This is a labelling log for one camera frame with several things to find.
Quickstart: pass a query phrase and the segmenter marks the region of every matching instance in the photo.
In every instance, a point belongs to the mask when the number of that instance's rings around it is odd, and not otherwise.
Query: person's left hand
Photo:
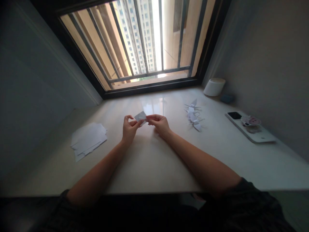
[[[126,115],[123,121],[123,130],[122,130],[122,141],[126,145],[131,145],[133,142],[136,130],[141,127],[141,124],[144,120],[137,122],[136,120],[129,122],[129,119],[134,119],[132,115]]]

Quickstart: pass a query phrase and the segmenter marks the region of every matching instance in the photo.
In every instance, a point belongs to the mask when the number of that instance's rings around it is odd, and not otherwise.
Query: white phone
[[[276,137],[262,126],[256,126],[254,130],[243,126],[242,116],[248,116],[242,111],[228,112],[225,116],[253,143],[275,142]]]

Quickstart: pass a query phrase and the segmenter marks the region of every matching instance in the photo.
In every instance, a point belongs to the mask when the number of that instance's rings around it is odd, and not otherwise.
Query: dark sleeve
[[[200,217],[214,231],[295,231],[279,202],[244,178],[219,200],[208,196]]]
[[[60,195],[52,214],[36,231],[87,231],[89,209],[73,206],[66,198],[68,191]]]

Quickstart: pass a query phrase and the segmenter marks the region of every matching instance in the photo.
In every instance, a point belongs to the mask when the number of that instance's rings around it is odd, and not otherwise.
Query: wall
[[[226,79],[223,92],[307,161],[308,12],[305,0],[233,0],[203,82]]]
[[[29,1],[1,18],[0,177],[74,108],[102,99]]]

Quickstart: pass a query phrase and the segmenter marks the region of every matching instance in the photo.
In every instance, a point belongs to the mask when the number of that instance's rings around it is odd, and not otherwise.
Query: small blue object
[[[220,98],[220,101],[229,104],[229,103],[231,103],[232,101],[234,101],[234,99],[235,99],[234,96],[224,94],[224,95]]]

